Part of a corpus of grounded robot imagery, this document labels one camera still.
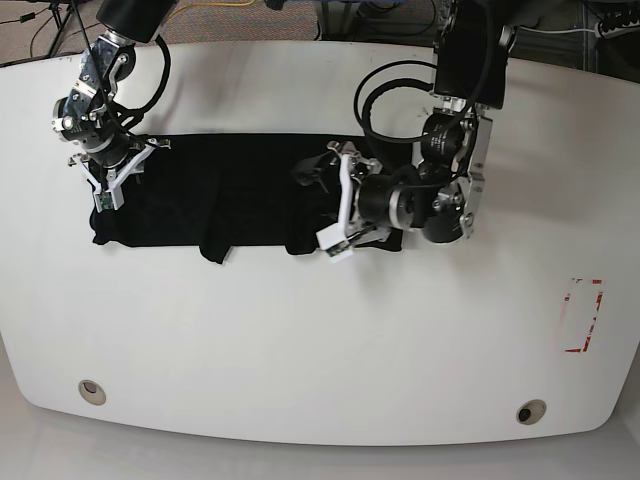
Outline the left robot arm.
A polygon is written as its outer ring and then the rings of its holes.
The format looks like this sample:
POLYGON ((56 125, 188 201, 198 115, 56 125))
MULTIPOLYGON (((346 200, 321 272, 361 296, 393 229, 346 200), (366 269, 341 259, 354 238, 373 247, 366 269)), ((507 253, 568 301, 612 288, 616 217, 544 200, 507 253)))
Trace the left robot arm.
POLYGON ((444 1, 438 10, 434 76, 389 80, 368 95, 357 91, 357 123, 375 155, 351 141, 332 141, 326 153, 293 170, 302 186, 337 171, 338 210, 319 230, 319 248, 338 261, 355 247, 384 242, 395 231, 419 230, 434 244, 471 236, 484 190, 484 166, 492 121, 489 109, 504 103, 506 67, 517 29, 503 1, 444 1), (395 138, 374 130, 375 102, 396 89, 430 93, 440 106, 416 137, 395 138))

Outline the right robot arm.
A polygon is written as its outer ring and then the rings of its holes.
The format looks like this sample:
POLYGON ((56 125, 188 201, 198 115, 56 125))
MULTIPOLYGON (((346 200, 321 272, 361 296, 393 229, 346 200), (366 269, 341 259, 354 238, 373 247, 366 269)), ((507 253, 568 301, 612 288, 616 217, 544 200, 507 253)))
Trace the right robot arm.
POLYGON ((99 209, 115 209, 115 197, 126 178, 143 172, 153 150, 169 146, 131 129, 158 103, 168 84, 171 56, 159 30, 176 5, 175 1, 104 1, 97 20, 106 31, 86 43, 78 78, 54 107, 53 130, 82 148, 72 162, 84 169, 99 209), (115 101, 118 84, 135 67, 135 46, 150 42, 163 56, 160 83, 143 106, 127 108, 115 101))

